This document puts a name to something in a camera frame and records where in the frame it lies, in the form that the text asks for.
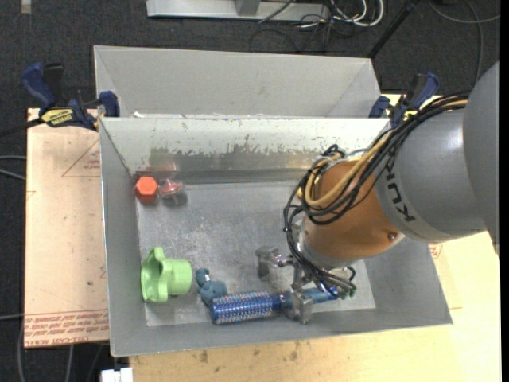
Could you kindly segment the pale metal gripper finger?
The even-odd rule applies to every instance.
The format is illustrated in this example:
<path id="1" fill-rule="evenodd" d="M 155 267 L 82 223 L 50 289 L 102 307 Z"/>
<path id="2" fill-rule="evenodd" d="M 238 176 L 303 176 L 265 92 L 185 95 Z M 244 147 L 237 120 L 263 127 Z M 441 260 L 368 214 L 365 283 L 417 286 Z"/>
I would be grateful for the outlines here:
<path id="1" fill-rule="evenodd" d="M 271 268 L 279 267 L 281 255 L 277 247 L 260 247 L 254 253 L 258 260 L 257 272 L 260 279 L 268 276 Z"/>
<path id="2" fill-rule="evenodd" d="M 291 291 L 286 317 L 307 325 L 313 316 L 313 298 L 304 290 Z"/>

